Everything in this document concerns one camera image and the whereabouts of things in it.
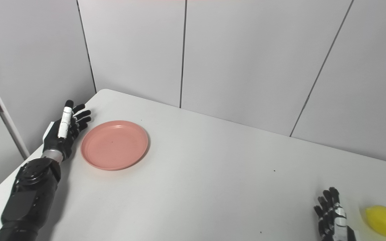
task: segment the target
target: robot finger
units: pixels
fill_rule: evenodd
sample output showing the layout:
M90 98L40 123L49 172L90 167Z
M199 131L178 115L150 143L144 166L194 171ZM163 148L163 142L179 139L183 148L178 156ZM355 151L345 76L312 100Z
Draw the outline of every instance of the robot finger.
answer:
M339 191L334 188L334 187L331 187L328 189L331 193L331 197L333 198L333 204L336 205L336 204L340 204L340 200L339 200Z
M78 125L85 124L87 122L90 122L91 120L92 120L92 117L86 116L83 119L77 120L77 124Z
M317 213L318 217L318 232L322 239L326 236L326 231L324 229L324 220L323 220L323 210L320 208L320 206L314 207L315 212Z
M90 114L92 114L92 112L91 112L90 110L87 110L87 111L83 111L83 112L80 112L80 113L76 114L76 115L74 116L74 118L76 118L76 119L82 119L82 118L84 118L84 117L86 117L86 116L89 116Z
M87 128L87 123L81 123L81 124L78 126L78 131L81 132L81 131L84 130L85 128Z
M328 208L327 208L327 201L324 197L318 197L318 202L320 203L321 207L323 208L323 223L324 223L324 229L326 233L328 233L330 228L330 221L328 218Z
M75 114L84 108L86 108L86 105L84 104L77 105L76 107L72 108L72 114Z
M320 196L320 197L318 197L318 202L320 203L321 207L323 208L323 211L327 212L328 211L328 205L327 205L326 199L324 197Z
M333 198L331 197L331 193L329 190L323 191L324 197L327 200L327 208L328 208L328 222L330 228L334 226L334 218L333 218Z

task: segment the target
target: robotic hand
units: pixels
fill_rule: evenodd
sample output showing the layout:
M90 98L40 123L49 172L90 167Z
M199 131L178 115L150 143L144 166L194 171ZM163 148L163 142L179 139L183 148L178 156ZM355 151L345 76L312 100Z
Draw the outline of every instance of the robotic hand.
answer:
M76 114L84 104L73 105L66 101L62 118L50 124L41 158L19 169L1 215L0 241L34 241L44 226L60 180L59 165L70 157L74 140L91 120L90 110Z
M354 231L346 224L346 213L340 205L339 192L331 187L318 197L320 206L315 206L318 232L323 241L356 241Z

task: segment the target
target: white table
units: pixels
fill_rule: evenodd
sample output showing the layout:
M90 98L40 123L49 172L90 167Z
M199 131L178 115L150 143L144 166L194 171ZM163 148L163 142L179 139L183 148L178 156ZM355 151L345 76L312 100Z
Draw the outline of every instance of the white table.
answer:
M114 119L136 122L149 150L130 168L103 171L83 160L77 142L38 240L319 240L313 206L330 186L363 241L385 240L359 211L386 206L384 161L112 90L87 108L85 132ZM0 185L0 214L16 173Z

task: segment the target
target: wall seam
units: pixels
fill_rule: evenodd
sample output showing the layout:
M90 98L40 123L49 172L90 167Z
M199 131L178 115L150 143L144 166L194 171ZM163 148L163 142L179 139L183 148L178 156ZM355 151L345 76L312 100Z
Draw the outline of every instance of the wall seam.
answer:
M345 16L343 17L342 23L340 24L339 29L337 30L336 35L334 36L333 42L331 43L330 48L328 49L326 57L324 58L323 64L321 65L320 70L318 71L317 77L315 78L315 81L312 84L312 88L309 91L308 97L306 97L306 100L305 100L305 102L304 102L304 104L302 106L300 114L299 114L299 116L297 116L296 123L294 123L294 126L293 126L293 129L291 130L290 136L293 135L294 129L296 128L297 123L299 122L300 116L302 116L302 114L303 114L303 110L305 109L305 107L306 107L306 105L307 105L307 103L309 101L309 97L311 97L311 94L312 94L312 91L314 90L315 84L317 83L318 78L320 77L321 71L323 70L323 67L326 64L327 58L330 55L331 49L333 48L334 43L336 42L337 37L339 36L339 32L342 29L343 23L345 23L345 19L348 16L349 10L351 9L351 6L352 6L353 3L354 3L354 0L351 0L351 3L349 4L348 10L346 11Z

